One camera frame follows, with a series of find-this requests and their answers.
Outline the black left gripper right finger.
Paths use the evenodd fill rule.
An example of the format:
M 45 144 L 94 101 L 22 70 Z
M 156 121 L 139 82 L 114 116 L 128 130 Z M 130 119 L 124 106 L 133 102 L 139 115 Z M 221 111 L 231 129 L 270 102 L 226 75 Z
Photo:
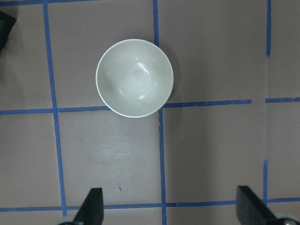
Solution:
M 279 225 L 280 221 L 248 186 L 237 186 L 236 215 L 241 225 Z

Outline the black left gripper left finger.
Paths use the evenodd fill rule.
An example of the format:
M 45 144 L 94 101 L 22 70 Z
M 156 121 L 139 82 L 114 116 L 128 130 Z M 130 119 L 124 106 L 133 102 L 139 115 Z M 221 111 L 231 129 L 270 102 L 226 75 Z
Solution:
M 72 223 L 74 225 L 101 225 L 103 220 L 104 202 L 102 188 L 92 188 Z

